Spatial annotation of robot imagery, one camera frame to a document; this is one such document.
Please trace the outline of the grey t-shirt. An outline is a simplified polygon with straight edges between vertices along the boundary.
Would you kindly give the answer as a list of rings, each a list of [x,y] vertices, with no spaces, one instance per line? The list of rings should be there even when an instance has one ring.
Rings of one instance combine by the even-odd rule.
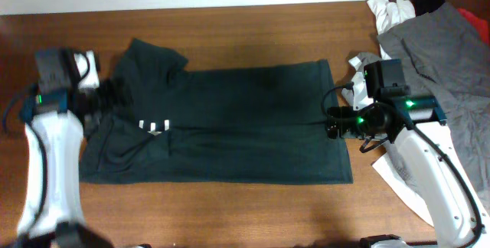
[[[392,27],[377,41],[401,61],[413,95],[436,97],[459,160],[488,207],[489,46],[448,2]]]

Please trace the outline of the dark green Nike t-shirt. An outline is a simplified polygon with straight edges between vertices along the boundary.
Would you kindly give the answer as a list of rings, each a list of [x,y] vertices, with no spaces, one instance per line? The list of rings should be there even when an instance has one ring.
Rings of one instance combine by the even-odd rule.
[[[188,71],[177,51],[133,40],[113,77],[132,104],[100,121],[80,160],[94,184],[222,181],[350,184],[348,149],[330,139],[326,60]]]

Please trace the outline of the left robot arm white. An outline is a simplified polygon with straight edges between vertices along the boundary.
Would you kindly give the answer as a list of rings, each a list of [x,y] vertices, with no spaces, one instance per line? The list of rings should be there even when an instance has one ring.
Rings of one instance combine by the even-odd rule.
[[[16,97],[28,140],[28,183],[18,235],[10,247],[111,247],[86,224],[80,203],[79,156],[85,121],[130,103],[120,80],[97,88],[41,93],[36,83]]]

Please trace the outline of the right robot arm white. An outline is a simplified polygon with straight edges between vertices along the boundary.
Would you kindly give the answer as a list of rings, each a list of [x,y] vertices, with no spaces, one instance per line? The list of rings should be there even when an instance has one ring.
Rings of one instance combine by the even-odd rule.
[[[427,207],[439,247],[487,247],[489,215],[433,96],[378,97],[363,109],[321,104],[329,137],[361,139],[362,153],[393,145]]]

